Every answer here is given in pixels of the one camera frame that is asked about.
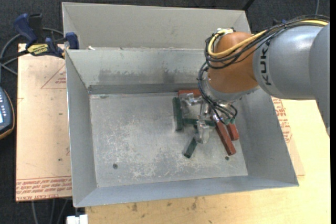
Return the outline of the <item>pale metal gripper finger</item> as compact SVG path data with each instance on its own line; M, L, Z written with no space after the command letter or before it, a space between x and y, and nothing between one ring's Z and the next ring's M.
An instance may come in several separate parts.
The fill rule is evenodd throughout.
M192 106L203 103L203 97L195 93L182 93L180 94L180 102L182 113L188 114Z
M210 126L206 124L204 120L198 120L196 122L196 141L200 144L205 144L209 140Z

